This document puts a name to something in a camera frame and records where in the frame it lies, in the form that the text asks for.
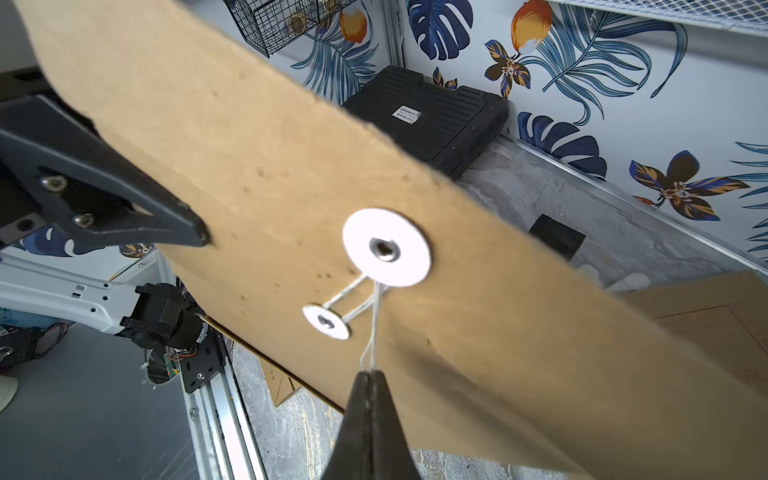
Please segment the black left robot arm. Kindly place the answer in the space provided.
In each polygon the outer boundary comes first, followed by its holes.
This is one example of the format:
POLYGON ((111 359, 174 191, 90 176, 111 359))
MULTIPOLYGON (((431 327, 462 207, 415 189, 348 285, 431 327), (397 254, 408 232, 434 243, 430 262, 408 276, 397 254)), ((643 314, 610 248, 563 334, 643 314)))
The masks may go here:
POLYGON ((1 304, 131 340, 162 359, 198 355, 208 328, 179 283, 103 280, 42 264, 115 247, 154 260, 161 244, 203 247, 189 206, 131 164, 84 120, 30 95, 1 104, 1 304))

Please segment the brown kraft file bag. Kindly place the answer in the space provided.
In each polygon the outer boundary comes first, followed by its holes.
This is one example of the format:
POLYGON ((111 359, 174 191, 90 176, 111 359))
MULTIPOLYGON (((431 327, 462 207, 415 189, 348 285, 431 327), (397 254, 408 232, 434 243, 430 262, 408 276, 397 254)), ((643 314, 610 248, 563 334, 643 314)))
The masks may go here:
POLYGON ((656 285, 623 298, 740 382, 767 394, 767 283, 756 273, 656 285))
POLYGON ((767 400, 174 1, 20 1, 56 92, 207 225, 164 252, 333 401, 365 344, 417 448, 596 479, 763 479, 767 400))
POLYGON ((207 323, 212 328, 217 330, 219 333, 231 339, 235 344, 243 347, 244 349, 246 349, 247 351, 256 355, 259 358, 261 366, 266 368, 265 378, 266 378, 267 386, 270 392, 273 405, 275 407, 280 406, 288 398, 290 398, 295 392, 301 389, 304 389, 310 394, 320 399, 322 402, 324 402, 326 405, 331 407, 333 410, 339 413, 344 412, 344 408, 342 406, 338 405, 336 402, 332 401, 330 398, 326 397, 325 395, 320 393, 318 390, 314 389, 309 384, 307 384, 306 382, 302 381, 301 379, 293 375, 290 371, 286 370, 281 365, 274 362, 270 357, 263 354, 258 349, 255 349, 254 347, 252 347, 250 344, 242 340, 239 336, 235 335, 233 332, 231 332, 229 329, 227 329, 223 325, 220 325, 213 318, 207 315, 202 315, 202 314, 199 314, 199 317, 205 323, 207 323))

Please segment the small black box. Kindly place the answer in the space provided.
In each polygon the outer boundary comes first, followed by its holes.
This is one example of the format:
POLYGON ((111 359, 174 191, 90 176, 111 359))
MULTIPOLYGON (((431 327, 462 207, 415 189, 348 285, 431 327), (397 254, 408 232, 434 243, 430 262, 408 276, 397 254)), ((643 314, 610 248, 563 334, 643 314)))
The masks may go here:
POLYGON ((567 261, 571 261, 581 248, 586 235, 547 215, 540 215, 529 229, 529 234, 567 261))

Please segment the clear white mesh wall basket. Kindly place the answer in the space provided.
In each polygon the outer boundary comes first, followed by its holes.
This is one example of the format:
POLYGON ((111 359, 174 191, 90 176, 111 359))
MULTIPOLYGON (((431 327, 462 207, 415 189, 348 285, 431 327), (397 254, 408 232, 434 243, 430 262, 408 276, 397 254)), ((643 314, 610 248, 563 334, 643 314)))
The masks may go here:
POLYGON ((573 0, 563 4, 767 37, 767 0, 573 0))

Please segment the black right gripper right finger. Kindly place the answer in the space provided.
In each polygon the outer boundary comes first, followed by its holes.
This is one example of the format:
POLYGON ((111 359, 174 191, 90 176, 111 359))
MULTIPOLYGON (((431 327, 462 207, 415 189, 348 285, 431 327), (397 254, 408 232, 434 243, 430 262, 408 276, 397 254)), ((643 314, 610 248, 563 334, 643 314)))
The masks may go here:
POLYGON ((372 478, 419 480, 386 378, 378 370, 370 377, 372 478))

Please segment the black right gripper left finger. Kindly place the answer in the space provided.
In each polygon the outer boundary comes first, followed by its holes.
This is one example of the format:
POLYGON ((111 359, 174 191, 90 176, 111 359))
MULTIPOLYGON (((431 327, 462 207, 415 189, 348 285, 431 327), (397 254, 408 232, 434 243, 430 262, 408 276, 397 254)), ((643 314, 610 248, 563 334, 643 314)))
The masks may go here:
POLYGON ((322 480, 371 478, 370 374, 359 372, 322 480))

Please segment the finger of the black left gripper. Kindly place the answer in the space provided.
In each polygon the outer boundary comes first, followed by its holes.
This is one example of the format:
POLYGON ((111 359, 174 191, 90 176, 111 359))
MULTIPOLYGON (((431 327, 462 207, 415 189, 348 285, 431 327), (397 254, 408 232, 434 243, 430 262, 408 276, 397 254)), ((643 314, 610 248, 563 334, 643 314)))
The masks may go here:
POLYGON ((52 225, 89 247, 203 247, 193 210, 44 96, 1 104, 1 245, 52 225))

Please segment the black plastic tool case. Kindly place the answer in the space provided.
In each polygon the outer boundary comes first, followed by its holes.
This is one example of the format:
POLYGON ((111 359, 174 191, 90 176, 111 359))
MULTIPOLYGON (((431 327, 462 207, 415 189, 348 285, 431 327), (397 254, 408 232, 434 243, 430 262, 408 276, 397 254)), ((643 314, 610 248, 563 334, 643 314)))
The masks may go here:
POLYGON ((342 107, 453 180, 469 169, 510 115, 509 102, 498 95, 430 84, 422 74, 396 66, 382 70, 342 107))

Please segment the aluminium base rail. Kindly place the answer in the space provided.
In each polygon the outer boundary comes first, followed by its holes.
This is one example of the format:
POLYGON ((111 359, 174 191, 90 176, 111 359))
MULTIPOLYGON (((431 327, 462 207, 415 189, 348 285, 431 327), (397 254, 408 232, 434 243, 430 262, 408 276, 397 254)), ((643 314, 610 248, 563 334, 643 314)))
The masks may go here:
POLYGON ((201 479, 267 478, 225 341, 209 333, 180 362, 187 419, 201 479))

